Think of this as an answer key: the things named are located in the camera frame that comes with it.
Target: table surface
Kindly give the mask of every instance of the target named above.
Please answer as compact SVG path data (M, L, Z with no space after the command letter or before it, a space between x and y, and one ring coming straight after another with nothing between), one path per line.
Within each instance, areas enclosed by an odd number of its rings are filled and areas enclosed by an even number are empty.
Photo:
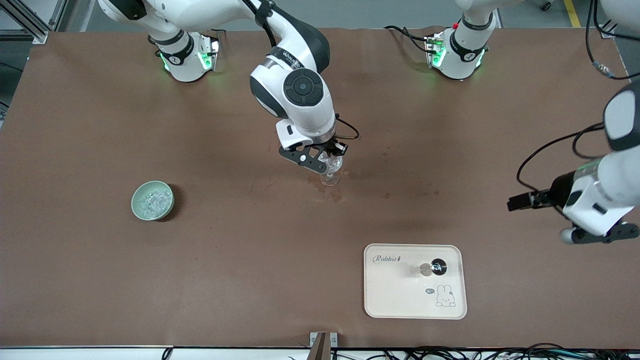
M335 109L362 132L334 188L277 153L248 86L263 33L223 37L220 71L189 84L141 33L34 47L0 131L0 344L640 347L640 244L566 245L551 209L506 207L521 161L601 121L624 85L590 65L583 30L497 30L462 82L398 34L323 31ZM592 47L623 71L613 41ZM580 147L606 151L602 134ZM578 165L563 143L523 176ZM165 222L130 210L152 179L177 194ZM370 243L457 246L466 317L367 316Z

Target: brown tabletop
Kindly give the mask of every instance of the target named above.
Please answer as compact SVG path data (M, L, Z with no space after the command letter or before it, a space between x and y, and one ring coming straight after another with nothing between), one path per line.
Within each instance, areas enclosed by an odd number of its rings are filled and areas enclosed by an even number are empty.
M335 110L362 132L335 188L277 153L248 86L261 32L223 37L220 71L189 84L143 33L35 46L0 131L0 344L640 347L640 243L565 245L551 209L506 207L520 162L624 85L583 30L498 30L463 82L397 34L324 32ZM612 40L591 46L623 71ZM606 151L603 134L580 148ZM563 143L523 176L543 188L580 164ZM153 179L177 193L165 222L131 213ZM457 246L466 317L367 316L370 243Z

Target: white tray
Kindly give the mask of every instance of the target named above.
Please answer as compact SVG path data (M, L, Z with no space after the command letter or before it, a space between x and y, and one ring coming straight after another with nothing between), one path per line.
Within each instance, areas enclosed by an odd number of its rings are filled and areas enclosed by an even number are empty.
M443 275L422 264L447 263ZM364 308L374 318L459 320L467 314L462 254L453 245L371 244L364 250Z

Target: light green bowl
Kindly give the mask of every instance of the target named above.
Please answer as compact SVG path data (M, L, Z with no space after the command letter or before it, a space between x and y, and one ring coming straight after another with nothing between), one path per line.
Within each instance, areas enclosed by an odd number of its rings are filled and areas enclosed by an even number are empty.
M169 185L153 180L140 185L133 193L131 211L140 220L160 220L173 209L174 202L173 191Z

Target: rabbit logo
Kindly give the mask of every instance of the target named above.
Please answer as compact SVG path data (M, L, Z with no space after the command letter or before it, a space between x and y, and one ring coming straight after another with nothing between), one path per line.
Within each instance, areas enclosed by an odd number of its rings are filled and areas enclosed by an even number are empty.
M449 285L438 285L438 295L436 295L436 306L455 307L456 299Z

